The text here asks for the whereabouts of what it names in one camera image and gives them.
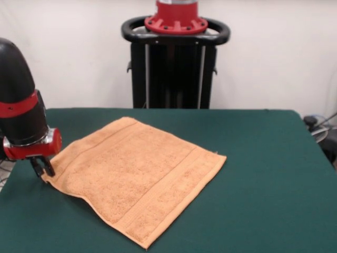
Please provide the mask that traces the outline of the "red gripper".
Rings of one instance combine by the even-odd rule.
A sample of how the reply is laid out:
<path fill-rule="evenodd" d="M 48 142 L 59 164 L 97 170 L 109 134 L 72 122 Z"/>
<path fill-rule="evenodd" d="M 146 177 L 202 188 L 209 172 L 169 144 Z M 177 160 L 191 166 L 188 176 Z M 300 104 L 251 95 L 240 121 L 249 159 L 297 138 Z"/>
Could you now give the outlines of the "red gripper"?
<path fill-rule="evenodd" d="M 44 165 L 44 170 L 48 176 L 55 176 L 55 171 L 51 164 L 49 156 L 58 154 L 62 147 L 62 137 L 58 128 L 49 128 L 48 134 L 36 143 L 24 146 L 13 145 L 5 137 L 3 140 L 3 148 L 6 156 L 10 160 L 24 160 L 29 158 L 29 161 L 37 175 L 42 175 L 42 167 L 35 157 L 41 157 Z"/>

